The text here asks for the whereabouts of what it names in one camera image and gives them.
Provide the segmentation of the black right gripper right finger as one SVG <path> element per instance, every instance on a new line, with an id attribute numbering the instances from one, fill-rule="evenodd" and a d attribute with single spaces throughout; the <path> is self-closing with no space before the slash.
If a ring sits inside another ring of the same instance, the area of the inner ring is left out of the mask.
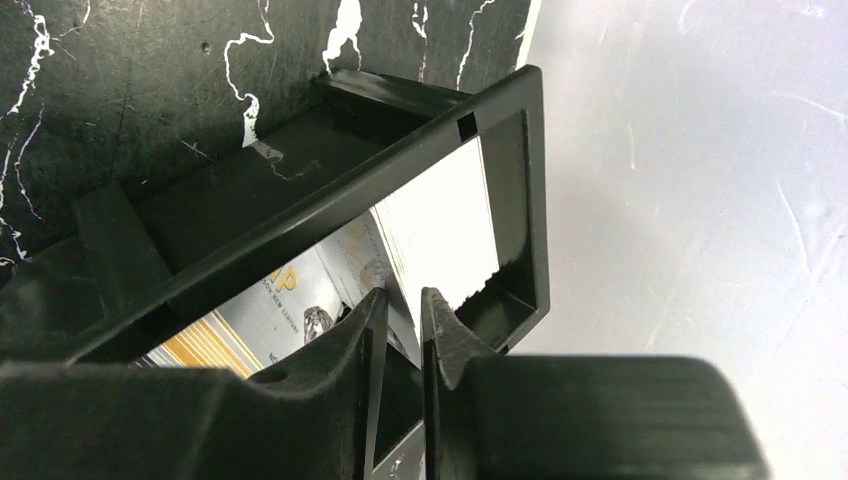
<path id="1" fill-rule="evenodd" d="M 684 356 L 518 356 L 421 292 L 430 479 L 766 479 L 738 397 Z"/>

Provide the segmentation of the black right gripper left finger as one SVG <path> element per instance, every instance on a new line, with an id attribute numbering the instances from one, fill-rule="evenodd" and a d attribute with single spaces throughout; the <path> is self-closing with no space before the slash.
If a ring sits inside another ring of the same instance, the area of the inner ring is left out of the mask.
<path id="1" fill-rule="evenodd" d="M 229 370 L 9 363 L 5 479 L 367 479 L 388 298 L 243 379 Z"/>

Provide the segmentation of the white gold printed card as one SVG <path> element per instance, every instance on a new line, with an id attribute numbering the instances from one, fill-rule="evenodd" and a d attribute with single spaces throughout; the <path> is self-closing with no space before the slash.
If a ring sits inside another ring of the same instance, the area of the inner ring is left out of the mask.
<path id="1" fill-rule="evenodd" d="M 383 238 L 367 211 L 315 245 L 341 300 L 356 306 L 375 288 L 388 294 L 388 342 L 415 367 L 421 347 L 407 303 L 391 265 Z"/>

